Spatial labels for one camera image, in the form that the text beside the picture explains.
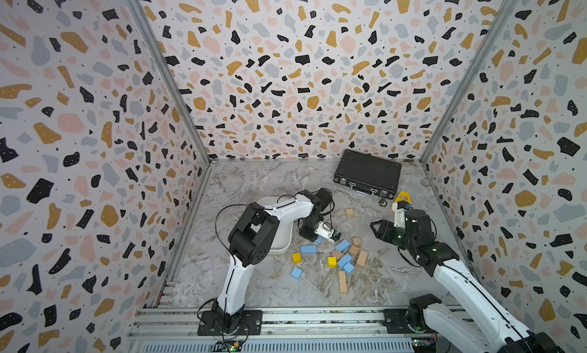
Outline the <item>white rectangular tray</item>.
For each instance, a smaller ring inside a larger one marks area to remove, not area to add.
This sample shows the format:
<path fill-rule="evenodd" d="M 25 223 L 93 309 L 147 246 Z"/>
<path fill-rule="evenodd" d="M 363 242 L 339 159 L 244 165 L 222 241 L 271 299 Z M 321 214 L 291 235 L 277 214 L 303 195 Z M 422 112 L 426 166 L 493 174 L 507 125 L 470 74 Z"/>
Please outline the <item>white rectangular tray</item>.
<path fill-rule="evenodd" d="M 258 204 L 264 208 L 268 208 L 276 203 L 284 202 L 285 200 L 286 197 L 264 197 L 258 200 Z M 292 232 L 293 223 L 285 224 L 283 221 L 280 221 L 280 225 L 268 254 L 282 255 L 283 253 L 286 253 L 290 247 Z"/>

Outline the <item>blue cube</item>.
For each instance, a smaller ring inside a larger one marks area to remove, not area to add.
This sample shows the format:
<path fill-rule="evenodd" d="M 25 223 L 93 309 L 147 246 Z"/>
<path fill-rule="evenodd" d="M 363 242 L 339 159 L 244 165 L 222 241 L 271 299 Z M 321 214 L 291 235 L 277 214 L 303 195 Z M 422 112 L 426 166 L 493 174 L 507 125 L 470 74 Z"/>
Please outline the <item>blue cube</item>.
<path fill-rule="evenodd" d="M 301 279 L 301 275 L 302 275 L 303 271 L 301 269 L 299 269 L 298 267 L 295 267 L 291 273 L 291 276 L 293 278 L 295 278 L 296 280 Z"/>

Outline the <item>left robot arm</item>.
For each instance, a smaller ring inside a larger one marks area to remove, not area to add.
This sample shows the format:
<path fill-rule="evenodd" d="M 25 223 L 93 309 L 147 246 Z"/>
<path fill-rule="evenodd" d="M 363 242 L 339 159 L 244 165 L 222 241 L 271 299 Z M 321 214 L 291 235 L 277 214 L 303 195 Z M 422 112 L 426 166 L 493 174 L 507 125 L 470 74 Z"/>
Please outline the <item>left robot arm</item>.
<path fill-rule="evenodd" d="M 270 255 L 278 233 L 284 233 L 289 243 L 297 225 L 299 236 L 307 241 L 339 241 L 340 233 L 325 221 L 334 207 L 333 194 L 325 188 L 243 205 L 244 212 L 229 233 L 225 247 L 230 254 L 226 281 L 212 304 L 214 317 L 225 332 L 230 333 L 240 322 L 252 272 Z"/>

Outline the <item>yellow cube left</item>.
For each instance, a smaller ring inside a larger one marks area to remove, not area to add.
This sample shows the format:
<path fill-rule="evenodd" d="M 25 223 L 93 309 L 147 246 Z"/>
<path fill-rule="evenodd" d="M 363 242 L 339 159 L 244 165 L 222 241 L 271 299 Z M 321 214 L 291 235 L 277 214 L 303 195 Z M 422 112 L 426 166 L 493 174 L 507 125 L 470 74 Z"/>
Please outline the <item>yellow cube left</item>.
<path fill-rule="evenodd" d="M 299 264 L 299 263 L 301 263 L 301 261 L 302 261 L 302 258 L 301 258 L 301 253 L 295 253 L 295 254 L 293 254 L 293 255 L 292 255 L 292 259 L 293 259 L 293 262 L 294 262 L 295 264 Z"/>

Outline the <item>yellow cube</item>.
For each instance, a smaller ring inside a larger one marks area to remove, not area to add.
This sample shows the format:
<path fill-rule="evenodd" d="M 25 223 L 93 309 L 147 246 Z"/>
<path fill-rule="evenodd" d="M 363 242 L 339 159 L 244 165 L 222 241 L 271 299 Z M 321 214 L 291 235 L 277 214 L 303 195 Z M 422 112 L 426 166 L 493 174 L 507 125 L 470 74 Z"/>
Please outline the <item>yellow cube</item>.
<path fill-rule="evenodd" d="M 328 257 L 327 258 L 327 265 L 328 265 L 328 268 L 335 268 L 337 266 L 336 257 L 334 257 L 334 256 Z"/>
<path fill-rule="evenodd" d="M 294 262 L 295 264 L 299 264 L 299 263 L 301 263 L 301 261 L 302 261 L 302 258 L 301 258 L 301 253 L 295 253 L 295 254 L 293 254 L 293 255 L 292 255 L 292 259 L 293 259 L 293 262 Z"/>

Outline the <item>yellow plastic triangle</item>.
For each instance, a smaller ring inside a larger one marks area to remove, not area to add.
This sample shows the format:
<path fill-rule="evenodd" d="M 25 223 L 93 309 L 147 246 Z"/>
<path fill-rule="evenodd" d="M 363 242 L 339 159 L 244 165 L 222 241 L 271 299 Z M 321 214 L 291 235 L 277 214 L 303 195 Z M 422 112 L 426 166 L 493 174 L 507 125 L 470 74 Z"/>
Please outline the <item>yellow plastic triangle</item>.
<path fill-rule="evenodd" d="M 400 191 L 399 194 L 397 194 L 396 203 L 400 203 L 400 202 L 405 202 L 408 204 L 411 204 L 411 195 L 409 194 L 409 192 L 407 191 Z"/>

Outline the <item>yellow cube center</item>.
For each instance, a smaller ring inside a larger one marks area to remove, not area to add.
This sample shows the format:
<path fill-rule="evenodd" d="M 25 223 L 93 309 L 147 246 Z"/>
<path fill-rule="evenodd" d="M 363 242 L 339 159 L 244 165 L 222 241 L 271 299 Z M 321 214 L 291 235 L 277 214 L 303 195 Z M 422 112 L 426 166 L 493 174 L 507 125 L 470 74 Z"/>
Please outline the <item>yellow cube center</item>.
<path fill-rule="evenodd" d="M 334 256 L 328 257 L 327 258 L 327 265 L 328 265 L 328 268 L 335 268 L 337 266 L 336 257 L 334 257 Z"/>

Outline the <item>blue block lower long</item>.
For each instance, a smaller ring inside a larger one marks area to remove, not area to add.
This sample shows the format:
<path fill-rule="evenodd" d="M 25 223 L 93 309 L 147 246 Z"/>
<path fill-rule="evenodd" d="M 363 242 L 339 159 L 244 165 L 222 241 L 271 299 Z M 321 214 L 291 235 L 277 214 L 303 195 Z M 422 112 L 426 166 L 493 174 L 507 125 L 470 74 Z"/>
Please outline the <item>blue block lower long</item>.
<path fill-rule="evenodd" d="M 353 256 L 349 255 L 349 254 L 345 254 L 342 256 L 342 258 L 339 259 L 339 261 L 337 261 L 337 265 L 341 268 L 344 268 L 348 263 L 350 263 L 350 261 L 353 259 Z"/>

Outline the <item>wooden cube middle pile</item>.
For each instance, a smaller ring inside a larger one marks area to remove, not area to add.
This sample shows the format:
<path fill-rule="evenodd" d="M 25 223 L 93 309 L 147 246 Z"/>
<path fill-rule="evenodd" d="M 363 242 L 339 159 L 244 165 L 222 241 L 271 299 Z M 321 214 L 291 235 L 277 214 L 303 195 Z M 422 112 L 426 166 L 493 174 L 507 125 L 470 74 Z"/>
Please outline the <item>wooden cube middle pile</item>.
<path fill-rule="evenodd" d="M 361 251 L 361 249 L 357 246 L 352 245 L 348 251 L 348 255 L 350 255 L 352 258 L 356 257 L 357 254 Z"/>

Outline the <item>small blue block lower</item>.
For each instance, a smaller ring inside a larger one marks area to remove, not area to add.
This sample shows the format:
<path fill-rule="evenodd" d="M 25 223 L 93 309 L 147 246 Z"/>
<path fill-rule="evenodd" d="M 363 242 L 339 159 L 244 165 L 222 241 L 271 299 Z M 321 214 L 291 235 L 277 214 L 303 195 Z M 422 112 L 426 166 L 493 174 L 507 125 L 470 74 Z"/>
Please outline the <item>small blue block lower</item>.
<path fill-rule="evenodd" d="M 351 274 L 355 270 L 355 267 L 352 263 L 349 262 L 343 266 L 342 270 L 344 270 L 347 274 Z"/>

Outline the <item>long wooden block front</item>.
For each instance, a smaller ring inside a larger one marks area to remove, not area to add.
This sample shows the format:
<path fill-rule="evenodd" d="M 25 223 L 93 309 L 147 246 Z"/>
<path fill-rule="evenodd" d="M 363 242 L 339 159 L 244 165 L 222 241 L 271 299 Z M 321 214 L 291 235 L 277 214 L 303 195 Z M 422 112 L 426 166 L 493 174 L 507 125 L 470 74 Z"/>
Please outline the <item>long wooden block front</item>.
<path fill-rule="evenodd" d="M 342 293 L 342 294 L 348 293 L 347 278 L 346 278 L 345 271 L 341 270 L 338 272 L 338 281 L 339 281 L 339 293 Z"/>

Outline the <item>wooden block right pile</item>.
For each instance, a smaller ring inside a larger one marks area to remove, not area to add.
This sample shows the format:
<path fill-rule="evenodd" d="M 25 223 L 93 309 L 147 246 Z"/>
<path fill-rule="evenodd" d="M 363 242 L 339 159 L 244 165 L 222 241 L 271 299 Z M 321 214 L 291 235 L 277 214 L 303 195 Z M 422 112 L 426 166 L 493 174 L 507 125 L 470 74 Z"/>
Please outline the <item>wooden block right pile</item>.
<path fill-rule="evenodd" d="M 360 267 L 365 267 L 367 260 L 368 260 L 368 252 L 365 250 L 361 250 L 359 252 L 359 256 L 357 257 L 356 265 L 360 266 Z"/>

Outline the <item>black briefcase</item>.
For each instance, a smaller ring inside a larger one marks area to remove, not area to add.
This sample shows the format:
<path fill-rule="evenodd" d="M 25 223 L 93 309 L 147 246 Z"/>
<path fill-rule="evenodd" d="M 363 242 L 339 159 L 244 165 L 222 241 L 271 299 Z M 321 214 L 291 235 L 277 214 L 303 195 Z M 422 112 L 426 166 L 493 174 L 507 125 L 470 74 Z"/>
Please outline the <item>black briefcase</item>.
<path fill-rule="evenodd" d="M 402 164 L 346 149 L 333 181 L 353 191 L 394 200 L 399 188 Z"/>

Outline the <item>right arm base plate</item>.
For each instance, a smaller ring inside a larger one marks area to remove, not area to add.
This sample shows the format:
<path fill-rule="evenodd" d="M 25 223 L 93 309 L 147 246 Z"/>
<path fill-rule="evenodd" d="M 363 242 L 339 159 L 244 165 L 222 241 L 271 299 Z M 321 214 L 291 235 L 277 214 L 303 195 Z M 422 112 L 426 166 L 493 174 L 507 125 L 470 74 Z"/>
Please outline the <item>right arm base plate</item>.
<path fill-rule="evenodd" d="M 424 322 L 423 313 L 412 307 L 386 309 L 383 310 L 383 314 L 382 324 L 388 334 L 434 334 L 437 332 Z"/>

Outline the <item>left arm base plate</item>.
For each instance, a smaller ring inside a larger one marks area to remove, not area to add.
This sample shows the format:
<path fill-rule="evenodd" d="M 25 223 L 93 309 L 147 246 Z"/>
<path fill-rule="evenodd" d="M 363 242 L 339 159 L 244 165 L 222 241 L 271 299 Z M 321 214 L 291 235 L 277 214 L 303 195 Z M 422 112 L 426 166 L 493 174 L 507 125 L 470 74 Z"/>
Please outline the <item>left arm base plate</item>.
<path fill-rule="evenodd" d="M 203 312 L 200 317 L 198 336 L 259 336 L 263 321 L 262 310 L 243 310 L 234 316 L 218 317 L 213 311 Z"/>

